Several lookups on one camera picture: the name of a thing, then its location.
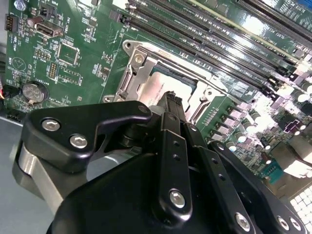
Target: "black bracket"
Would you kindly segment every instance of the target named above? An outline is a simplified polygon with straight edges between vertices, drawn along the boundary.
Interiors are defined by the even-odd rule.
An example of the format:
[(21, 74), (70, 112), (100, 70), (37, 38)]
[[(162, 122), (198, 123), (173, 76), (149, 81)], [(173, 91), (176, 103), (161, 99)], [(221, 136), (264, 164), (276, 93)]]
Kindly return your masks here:
[(219, 219), (223, 220), (224, 224), (220, 225), (223, 229), (222, 233), (255, 233), (253, 223), (219, 155), (207, 149), (200, 131), (194, 125), (185, 123), (184, 130), (189, 144), (189, 155), (204, 176), (207, 193), (213, 195), (212, 202), (216, 202), (217, 209), (220, 211)]
[(250, 203), (248, 213), (254, 217), (263, 233), (306, 233), (301, 220), (279, 201), (228, 148), (219, 141), (213, 141), (209, 148), (217, 152), (236, 190), (247, 198)]
[[(36, 110), (26, 117), (21, 140), (30, 153), (61, 171), (80, 172), (95, 151), (98, 135), (109, 135), (129, 123), (147, 123), (151, 117), (151, 111), (138, 101)], [(56, 127), (44, 128), (45, 120), (53, 120), (48, 124)], [(73, 146), (73, 136), (81, 136), (86, 145)]]

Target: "green circuit board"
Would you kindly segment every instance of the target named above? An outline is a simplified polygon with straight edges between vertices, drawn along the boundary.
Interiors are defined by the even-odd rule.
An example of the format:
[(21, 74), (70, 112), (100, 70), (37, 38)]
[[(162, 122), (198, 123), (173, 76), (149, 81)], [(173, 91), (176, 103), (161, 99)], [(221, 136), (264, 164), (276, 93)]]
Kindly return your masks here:
[[(122, 43), (144, 41), (196, 64), (226, 87), (228, 95), (215, 97), (197, 121), (207, 142), (215, 125), (228, 114), (229, 106), (235, 106), (230, 96), (250, 105), (242, 110), (244, 116), (257, 108), (268, 116), (283, 113), (285, 106), (293, 103), (292, 97), (271, 110), (271, 103), (264, 105), (259, 101), (259, 91), (277, 68), (287, 71), (296, 68), (295, 62), (301, 62), (312, 48), (253, 16), (237, 1), (197, 1), (215, 14), (190, 0), (29, 0), (25, 11), (17, 10), (13, 2), (10, 0), (9, 16), (18, 19), (18, 26), (8, 30), (5, 84), (21, 88), (35, 80), (49, 94), (36, 105), (25, 101), (23, 95), (6, 98), (7, 110), (28, 113), (41, 108), (103, 103), (104, 96), (116, 94), (129, 62)], [(126, 4), (135, 4), (136, 8)], [(61, 28), (58, 36), (46, 37), (27, 22), (42, 14), (43, 5), (53, 10), (51, 17), (43, 19)], [(291, 10), (298, 15), (295, 17), (298, 24), (312, 30), (303, 20), (312, 17), (308, 10), (296, 7)], [(114, 19), (112, 12), (127, 17), (130, 23)], [(301, 105), (297, 103), (290, 109), (298, 113)], [(305, 123), (310, 121), (304, 114), (301, 116)], [(232, 126), (222, 141), (235, 141), (238, 130), (246, 133), (240, 129), (243, 119)], [(268, 126), (264, 129), (261, 137), (272, 137)], [(275, 135), (280, 137), (284, 133), (278, 130)], [(249, 145), (238, 144), (236, 155), (256, 175), (270, 177), (271, 172), (263, 173), (267, 165), (254, 147), (257, 137), (249, 136)], [(279, 177), (282, 171), (278, 165), (275, 167)]]

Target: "ram slot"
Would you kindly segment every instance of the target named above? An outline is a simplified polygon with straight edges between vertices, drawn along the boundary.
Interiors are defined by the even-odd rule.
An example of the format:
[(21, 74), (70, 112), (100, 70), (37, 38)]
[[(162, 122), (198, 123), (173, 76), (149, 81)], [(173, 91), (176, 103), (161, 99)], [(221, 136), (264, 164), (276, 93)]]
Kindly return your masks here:
[[(174, 15), (174, 14), (170, 14), (171, 16), (173, 16), (177, 21), (179, 21), (180, 23), (183, 24), (177, 24), (176, 22), (168, 22), (167, 18), (162, 17), (160, 14), (151, 11), (150, 9), (146, 8), (145, 5), (136, 5), (136, 10), (140, 13), (143, 13), (151, 18), (153, 18), (154, 20), (160, 21), (161, 23), (169, 26), (169, 27), (180, 27), (180, 25), (184, 24), (184, 30), (188, 30), (191, 32), (196, 33), (197, 35), (200, 36), (200, 38), (202, 39), (202, 43), (204, 43), (205, 45), (208, 45), (210, 48), (216, 50), (217, 52), (225, 55), (225, 56), (231, 56), (232, 60), (235, 60), (237, 62), (239, 62), (241, 65), (244, 65), (245, 67), (250, 67), (253, 66), (253, 70), (257, 71), (260, 75), (262, 73), (268, 72), (268, 71), (274, 71), (275, 69), (277, 69), (277, 67), (272, 67), (266, 63), (264, 63), (263, 61), (255, 58), (254, 56), (250, 55), (250, 53), (248, 53), (248, 50), (246, 50), (244, 47), (237, 45), (237, 44), (233, 44), (230, 42), (227, 42), (225, 40), (222, 40), (220, 38), (218, 38), (217, 36), (214, 36), (212, 33), (207, 33), (207, 31), (201, 29), (200, 27), (197, 27), (196, 25), (190, 23), (189, 21), (186, 21), (185, 19)], [(235, 59), (232, 55), (231, 52), (234, 51), (239, 51), (239, 53), (241, 53), (242, 58), (240, 59)]]
[[(253, 45), (254, 47), (257, 47), (258, 49), (260, 49), (260, 51), (262, 51), (264, 54), (266, 54), (272, 58), (272, 59), (268, 59), (267, 57), (262, 55), (260, 52), (255, 50), (255, 48), (247, 47), (251, 50), (251, 52), (253, 54), (255, 54), (256, 56), (261, 58), (266, 63), (274, 65), (274, 66), (281, 66), (281, 67), (284, 67), (286, 69), (290, 69), (290, 67), (291, 67), (290, 64), (283, 61), (283, 58), (284, 58), (283, 56), (280, 56), (280, 55), (274, 53), (272, 50), (268, 49), (267, 47), (265, 47), (261, 43), (258, 43), (256, 41), (252, 40), (250, 37), (246, 36), (244, 33), (240, 32), (239, 30), (230, 28), (230, 27), (226, 26), (225, 24), (222, 24), (221, 22), (217, 21), (212, 16), (208, 15), (207, 13), (205, 13), (203, 11), (198, 10), (194, 6), (188, 4), (187, 2), (184, 2), (182, 0), (178, 0), (178, 2), (180, 4), (184, 5), (185, 7), (190, 9), (191, 11), (195, 12), (197, 15), (201, 16), (205, 20), (200, 21), (198, 18), (194, 17), (189, 12), (181, 10), (180, 8), (172, 5), (171, 3), (167, 2), (166, 0), (145, 0), (145, 2), (148, 5), (152, 5), (154, 7), (161, 9), (162, 11), (164, 8), (166, 8), (167, 13), (169, 12), (169, 14), (172, 14), (172, 16), (174, 13), (174, 14), (180, 16), (181, 18), (185, 18), (185, 19), (189, 20), (190, 22), (192, 22), (193, 24), (195, 24), (198, 27), (201, 27), (207, 31), (213, 31), (213, 33), (217, 34), (217, 36), (219, 36), (219, 37), (223, 37), (223, 38), (226, 38), (226, 39), (232, 40), (232, 41), (235, 40), (241, 46), (247, 47), (246, 44), (244, 44), (244, 42), (239, 40), (239, 37), (241, 37), (244, 40), (246, 40), (248, 43)], [(212, 25), (207, 23), (208, 20), (212, 24), (216, 25), (217, 27), (219, 27), (222, 30), (217, 30), (216, 28), (214, 28)], [(237, 38), (231, 38), (226, 34), (226, 31), (231, 33), (231, 34), (235, 34), (238, 37)]]
[(154, 38), (158, 38), (160, 41), (164, 42), (164, 43), (168, 43), (176, 48), (179, 48), (181, 50), (181, 52), (191, 55), (193, 57), (195, 57), (197, 60), (199, 60), (202, 63), (205, 63), (209, 66), (212, 66), (213, 68), (216, 68), (217, 70), (220, 70), (222, 72), (224, 72), (225, 74), (228, 74), (229, 76), (251, 86), (252, 88), (254, 88), (255, 90), (260, 90), (262, 89), (264, 86), (249, 78), (248, 76), (241, 74), (235, 70), (233, 70), (231, 67), (225, 65), (225, 64), (221, 64), (220, 62), (218, 62), (217, 60), (203, 54), (200, 53), (197, 49), (194, 49), (186, 44), (183, 44), (182, 42), (180, 42), (179, 40), (172, 38), (170, 36), (168, 36), (167, 34), (147, 25), (144, 24), (142, 21), (132, 17), (129, 21), (129, 25), (141, 32), (146, 33), (147, 35), (150, 35), (151, 37)]
[(281, 33), (284, 33), (285, 35), (289, 36), (290, 38), (294, 39), (295, 41), (301, 43), (302, 45), (306, 46), (307, 48), (312, 48), (312, 42), (305, 39), (304, 37), (300, 36), (290, 28), (284, 26), (283, 24), (277, 22), (276, 20), (272, 19), (271, 17), (265, 15), (261, 11), (257, 10), (253, 6), (249, 5), (248, 3), (242, 1), (242, 0), (236, 0), (237, 4), (242, 6), (245, 10), (249, 11), (253, 15), (257, 16), (260, 20), (263, 20), (264, 22), (272, 25), (274, 28), (276, 28)]
[(241, 72), (244, 75), (248, 75), (249, 77), (258, 80), (259, 82), (261, 81), (266, 81), (267, 78), (263, 77), (262, 74), (264, 73), (264, 71), (257, 69), (257, 68), (253, 68), (253, 70), (259, 70), (259, 74), (254, 72), (253, 70), (249, 69), (249, 67), (251, 66), (251, 64), (242, 61), (241, 59), (237, 59), (231, 55), (223, 55), (222, 54), (222, 49), (217, 48), (216, 46), (213, 45), (213, 43), (210, 43), (206, 40), (204, 40), (200, 35), (192, 32), (192, 31), (188, 31), (185, 30), (184, 28), (182, 28), (180, 25), (174, 23), (174, 22), (169, 22), (168, 20), (166, 20), (165, 18), (161, 17), (160, 15), (155, 14), (152, 11), (148, 10), (148, 15), (144, 15), (141, 13), (137, 13), (137, 10), (139, 10), (139, 8), (137, 8), (135, 10), (135, 13), (138, 14), (141, 18), (147, 20), (149, 23), (157, 24), (157, 23), (161, 23), (162, 27), (167, 27), (167, 30), (170, 31), (172, 30), (175, 33), (179, 33), (181, 34), (181, 37), (188, 37), (186, 42), (188, 44), (193, 44), (196, 45), (197, 49), (199, 52), (205, 53), (210, 55), (211, 57), (214, 58), (219, 58), (220, 60), (222, 60), (222, 62), (224, 64), (233, 64), (233, 69), (236, 69), (237, 71)]
[(273, 18), (274, 20), (278, 21), (279, 23), (289, 27), (291, 30), (294, 30), (296, 33), (300, 34), (302, 37), (311, 40), (312, 39), (312, 32), (305, 29), (301, 25), (297, 24), (296, 22), (292, 21), (288, 17), (284, 16), (283, 14), (275, 11), (271, 7), (267, 6), (265, 3), (259, 0), (244, 0), (245, 2), (253, 5), (257, 9), (261, 9), (261, 11)]

